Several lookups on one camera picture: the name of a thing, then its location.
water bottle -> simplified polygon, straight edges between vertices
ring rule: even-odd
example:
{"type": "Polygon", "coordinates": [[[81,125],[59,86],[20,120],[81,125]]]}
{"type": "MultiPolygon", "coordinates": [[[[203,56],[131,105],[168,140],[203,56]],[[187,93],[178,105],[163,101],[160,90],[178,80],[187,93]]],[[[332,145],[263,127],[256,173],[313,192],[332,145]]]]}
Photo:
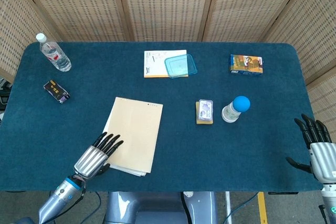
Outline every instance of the water bottle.
{"type": "Polygon", "coordinates": [[[71,62],[56,42],[47,40],[44,34],[36,35],[36,39],[40,42],[40,51],[55,68],[63,72],[70,70],[71,62]]]}
{"type": "Polygon", "coordinates": [[[242,95],[236,97],[232,103],[222,109],[222,118],[227,123],[236,122],[242,112],[250,108],[250,100],[242,95]]]}

white bottle cap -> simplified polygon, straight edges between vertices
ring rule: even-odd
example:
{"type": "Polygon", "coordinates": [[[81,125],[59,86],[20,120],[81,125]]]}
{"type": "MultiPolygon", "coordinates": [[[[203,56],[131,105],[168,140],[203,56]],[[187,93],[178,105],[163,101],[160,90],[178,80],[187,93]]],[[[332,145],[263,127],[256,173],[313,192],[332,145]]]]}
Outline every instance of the white bottle cap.
{"type": "Polygon", "coordinates": [[[40,43],[44,43],[47,41],[47,37],[44,34],[37,34],[36,39],[40,43]]]}

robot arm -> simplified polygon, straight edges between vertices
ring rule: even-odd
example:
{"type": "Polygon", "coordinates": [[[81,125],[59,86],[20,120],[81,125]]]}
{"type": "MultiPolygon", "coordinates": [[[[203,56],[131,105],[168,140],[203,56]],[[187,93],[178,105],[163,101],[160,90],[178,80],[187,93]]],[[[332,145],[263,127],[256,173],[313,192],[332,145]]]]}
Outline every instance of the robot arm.
{"type": "MultiPolygon", "coordinates": [[[[106,136],[106,134],[107,132],[102,133],[97,140],[89,146],[74,165],[75,173],[68,176],[40,208],[39,224],[51,223],[51,221],[59,216],[58,214],[62,211],[64,206],[82,191],[81,197],[73,206],[81,201],[86,191],[86,181],[104,173],[110,167],[110,164],[105,164],[105,162],[123,141],[114,144],[120,135],[113,137],[113,134],[108,136],[106,136]]],[[[28,222],[27,219],[22,219],[17,222],[17,224],[21,223],[33,222],[28,222]]]]}
{"type": "Polygon", "coordinates": [[[310,154],[310,165],[286,160],[293,167],[312,173],[323,184],[321,191],[331,224],[336,224],[336,144],[332,143],[327,127],[320,121],[302,115],[305,123],[295,119],[310,154]]]}

wicker panel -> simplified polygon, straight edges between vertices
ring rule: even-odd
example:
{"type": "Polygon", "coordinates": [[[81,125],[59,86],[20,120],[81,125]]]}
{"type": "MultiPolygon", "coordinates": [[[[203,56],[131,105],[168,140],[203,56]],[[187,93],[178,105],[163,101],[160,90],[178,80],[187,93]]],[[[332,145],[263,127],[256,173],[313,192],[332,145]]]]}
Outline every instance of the wicker panel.
{"type": "Polygon", "coordinates": [[[315,118],[325,123],[336,142],[336,74],[308,93],[315,118]]]}
{"type": "Polygon", "coordinates": [[[205,0],[127,0],[137,41],[196,41],[205,0]]]}
{"type": "Polygon", "coordinates": [[[65,40],[125,40],[116,0],[38,0],[65,40]]]}
{"type": "Polygon", "coordinates": [[[257,41],[285,0],[213,0],[205,41],[257,41]]]}
{"type": "Polygon", "coordinates": [[[292,44],[308,79],[335,62],[335,28],[336,0],[293,0],[266,40],[292,44]]]}
{"type": "Polygon", "coordinates": [[[50,29],[27,0],[0,0],[0,75],[13,82],[24,49],[35,42],[35,35],[50,29]]]}

small packaged item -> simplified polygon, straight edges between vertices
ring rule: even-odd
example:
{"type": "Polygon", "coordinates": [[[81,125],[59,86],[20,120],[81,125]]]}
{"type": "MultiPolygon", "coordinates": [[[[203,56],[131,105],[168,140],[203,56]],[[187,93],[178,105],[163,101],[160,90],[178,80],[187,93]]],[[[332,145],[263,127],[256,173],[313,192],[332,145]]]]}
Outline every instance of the small packaged item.
{"type": "Polygon", "coordinates": [[[54,80],[48,81],[43,87],[60,103],[63,103],[70,98],[69,93],[54,80]]]}
{"type": "Polygon", "coordinates": [[[263,73],[262,57],[248,55],[231,55],[230,73],[259,75],[263,73]]]}
{"type": "Polygon", "coordinates": [[[200,99],[196,102],[196,124],[213,123],[213,102],[200,99]]]}

